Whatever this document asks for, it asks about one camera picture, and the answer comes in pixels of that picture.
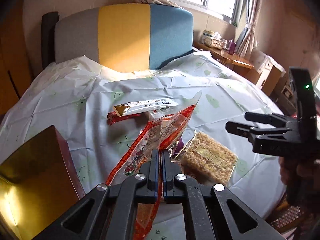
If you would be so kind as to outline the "right hand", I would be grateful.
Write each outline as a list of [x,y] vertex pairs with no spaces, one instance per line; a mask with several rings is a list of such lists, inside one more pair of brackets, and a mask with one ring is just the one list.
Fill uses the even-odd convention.
[[297,159],[279,157],[280,177],[283,184],[293,181],[292,176],[297,175],[304,179],[311,179],[313,188],[319,190],[319,159],[299,162]]

